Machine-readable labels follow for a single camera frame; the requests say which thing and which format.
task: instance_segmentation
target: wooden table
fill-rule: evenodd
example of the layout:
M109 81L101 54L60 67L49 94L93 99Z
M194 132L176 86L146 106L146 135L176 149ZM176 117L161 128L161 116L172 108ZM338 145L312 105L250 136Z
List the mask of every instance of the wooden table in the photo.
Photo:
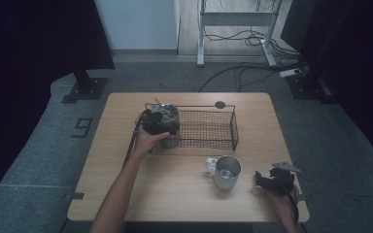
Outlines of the wooden table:
M239 143L236 151L211 149L154 150L143 161L125 220L128 221L277 221L263 190L254 184L254 172L269 176L271 163L291 162L288 149L266 93L113 93L92 142L74 199L71 220L94 220L108 189L118 175L128 150L134 121L145 103L178 106L235 105ZM229 191L217 188L205 168L205 159L233 154L242 163L237 184ZM304 201L299 220L307 221Z

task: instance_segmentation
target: black curtain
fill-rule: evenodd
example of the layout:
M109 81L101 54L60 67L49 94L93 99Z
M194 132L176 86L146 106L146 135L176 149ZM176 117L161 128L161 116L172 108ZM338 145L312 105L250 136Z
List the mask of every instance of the black curtain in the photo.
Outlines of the black curtain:
M0 0L0 181L77 68L114 69L92 0Z

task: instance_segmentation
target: power strip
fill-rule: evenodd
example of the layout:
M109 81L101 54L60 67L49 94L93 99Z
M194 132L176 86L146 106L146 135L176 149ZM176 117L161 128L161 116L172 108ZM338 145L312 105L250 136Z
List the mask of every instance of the power strip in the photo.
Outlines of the power strip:
M281 78L288 78L288 77L300 76L300 75L302 75L302 71L300 69L293 69L293 70L287 70L287 71L280 72Z

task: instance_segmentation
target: hand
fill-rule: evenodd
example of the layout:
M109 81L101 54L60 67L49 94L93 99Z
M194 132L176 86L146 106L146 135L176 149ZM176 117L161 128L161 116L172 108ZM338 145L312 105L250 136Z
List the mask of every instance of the hand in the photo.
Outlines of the hand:
M280 196L270 190L265 190L265 192L271 199L275 213L280 219L281 224L284 226L286 232L296 232L296 225L294 222L295 215L289 198L286 195ZM293 191L290 194L295 203L298 203L299 190L296 185L294 185Z
M139 154L145 155L148 151L153 149L153 146L162 139L168 138L169 133L161 133L157 135L151 135L150 133L146 132L144 128L139 126L138 135L135 142L134 152L138 152Z

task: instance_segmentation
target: white wall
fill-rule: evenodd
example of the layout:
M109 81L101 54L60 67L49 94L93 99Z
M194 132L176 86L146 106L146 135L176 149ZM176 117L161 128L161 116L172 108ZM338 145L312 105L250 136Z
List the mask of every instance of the white wall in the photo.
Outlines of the white wall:
M95 0L111 50L176 50L179 0Z

